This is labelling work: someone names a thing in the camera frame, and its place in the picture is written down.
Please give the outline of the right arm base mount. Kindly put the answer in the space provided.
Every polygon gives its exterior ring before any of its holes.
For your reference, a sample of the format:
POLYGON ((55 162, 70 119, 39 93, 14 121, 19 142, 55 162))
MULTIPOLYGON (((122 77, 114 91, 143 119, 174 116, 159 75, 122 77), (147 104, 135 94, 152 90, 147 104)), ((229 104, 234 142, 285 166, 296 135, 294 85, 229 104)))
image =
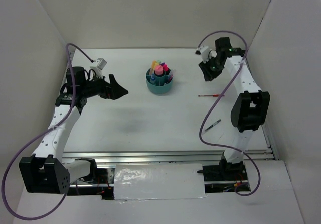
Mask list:
POLYGON ((219 165, 207 165, 197 173, 204 179, 205 193, 234 192, 236 187, 239 192, 250 191, 245 165, 236 171, 223 171, 219 165))

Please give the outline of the blue cap spray bottle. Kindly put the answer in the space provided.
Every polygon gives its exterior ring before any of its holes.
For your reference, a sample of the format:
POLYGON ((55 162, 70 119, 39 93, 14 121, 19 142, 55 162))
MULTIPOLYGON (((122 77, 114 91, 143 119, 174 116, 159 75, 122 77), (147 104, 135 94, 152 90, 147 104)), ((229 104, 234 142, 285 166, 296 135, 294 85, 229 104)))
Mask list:
POLYGON ((152 85, 155 85, 155 83, 156 83, 155 74, 152 74, 152 75, 151 75, 151 77, 150 77, 150 83, 151 83, 152 85))

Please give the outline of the yellow highlighter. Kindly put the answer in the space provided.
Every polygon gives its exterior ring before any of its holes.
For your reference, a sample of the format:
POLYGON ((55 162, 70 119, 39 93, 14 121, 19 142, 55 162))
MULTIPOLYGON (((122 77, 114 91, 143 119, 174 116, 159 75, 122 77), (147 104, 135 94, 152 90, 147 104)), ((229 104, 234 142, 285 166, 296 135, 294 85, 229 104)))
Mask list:
POLYGON ((155 65, 156 65, 157 61, 153 61, 152 63, 152 67, 151 67, 151 70, 150 70, 150 75, 152 75, 156 69, 155 65))

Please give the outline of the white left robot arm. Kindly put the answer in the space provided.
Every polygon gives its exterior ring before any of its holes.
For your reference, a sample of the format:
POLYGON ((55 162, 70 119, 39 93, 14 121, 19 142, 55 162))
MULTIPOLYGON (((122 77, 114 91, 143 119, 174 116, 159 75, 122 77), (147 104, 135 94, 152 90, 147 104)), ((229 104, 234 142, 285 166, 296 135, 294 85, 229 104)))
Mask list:
POLYGON ((117 83, 113 74, 109 81, 94 76, 87 79, 83 67, 73 67, 66 72, 66 83, 56 99, 55 111, 49 132, 29 157, 22 157, 19 169, 29 193, 65 194, 70 184, 83 179, 94 183, 99 177, 95 160, 78 158, 63 163, 62 155, 70 133, 87 104, 87 99, 99 96, 117 100, 128 90, 117 83))

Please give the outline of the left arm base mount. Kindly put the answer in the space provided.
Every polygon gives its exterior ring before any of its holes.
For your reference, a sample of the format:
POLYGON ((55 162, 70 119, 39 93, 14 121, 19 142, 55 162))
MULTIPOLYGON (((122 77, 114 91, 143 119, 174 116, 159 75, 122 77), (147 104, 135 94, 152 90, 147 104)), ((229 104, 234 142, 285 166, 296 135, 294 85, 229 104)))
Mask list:
POLYGON ((81 177, 73 182, 68 196, 99 196, 103 200, 114 200, 115 168, 97 168, 94 176, 81 177))

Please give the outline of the pink bottle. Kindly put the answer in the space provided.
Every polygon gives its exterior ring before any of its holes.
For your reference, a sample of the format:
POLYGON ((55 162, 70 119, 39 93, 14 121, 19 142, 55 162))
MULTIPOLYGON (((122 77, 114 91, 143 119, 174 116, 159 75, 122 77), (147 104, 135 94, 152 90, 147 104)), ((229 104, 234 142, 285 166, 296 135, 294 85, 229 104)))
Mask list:
POLYGON ((161 65, 158 65, 154 71, 155 76, 162 76, 164 74, 164 69, 161 65))

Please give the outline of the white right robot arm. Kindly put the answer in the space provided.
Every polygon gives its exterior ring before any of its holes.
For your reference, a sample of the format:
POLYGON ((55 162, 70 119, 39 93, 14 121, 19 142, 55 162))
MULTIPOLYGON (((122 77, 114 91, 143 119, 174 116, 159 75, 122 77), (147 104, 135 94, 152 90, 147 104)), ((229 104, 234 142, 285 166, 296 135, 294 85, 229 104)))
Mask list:
POLYGON ((212 81, 223 70, 227 70, 238 95, 230 114, 231 124, 236 128, 238 136, 232 141, 231 148, 225 149, 219 163, 221 178, 229 180, 242 168, 243 152, 254 131, 265 122, 270 94, 256 84, 245 62, 246 51, 232 47, 230 38, 215 40, 215 52, 216 56, 213 56, 208 46, 199 46, 196 50, 196 54, 202 58, 199 67, 204 80, 212 81))

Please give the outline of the black gel pen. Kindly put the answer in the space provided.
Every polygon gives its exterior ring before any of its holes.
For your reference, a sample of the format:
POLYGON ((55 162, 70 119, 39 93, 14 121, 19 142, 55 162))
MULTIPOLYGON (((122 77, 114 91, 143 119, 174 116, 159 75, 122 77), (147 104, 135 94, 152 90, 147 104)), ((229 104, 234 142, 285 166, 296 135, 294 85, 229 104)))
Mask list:
POLYGON ((222 120, 219 119, 217 121, 215 121, 214 123, 212 123, 210 126, 208 126, 206 129, 204 129, 204 132, 207 132, 208 130, 210 130, 211 128, 213 128, 214 126, 216 126, 218 123, 220 123, 222 120))

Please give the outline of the red gel pen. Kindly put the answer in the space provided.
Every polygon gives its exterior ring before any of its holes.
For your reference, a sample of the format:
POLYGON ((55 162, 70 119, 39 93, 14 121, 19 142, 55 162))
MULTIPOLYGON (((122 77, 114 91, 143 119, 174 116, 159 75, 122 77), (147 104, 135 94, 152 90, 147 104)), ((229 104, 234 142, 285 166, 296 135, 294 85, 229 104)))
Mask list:
POLYGON ((200 94, 200 95, 198 95, 198 97, 220 97, 220 96, 224 97, 224 95, 220 95, 220 94, 212 94, 212 95, 200 94))

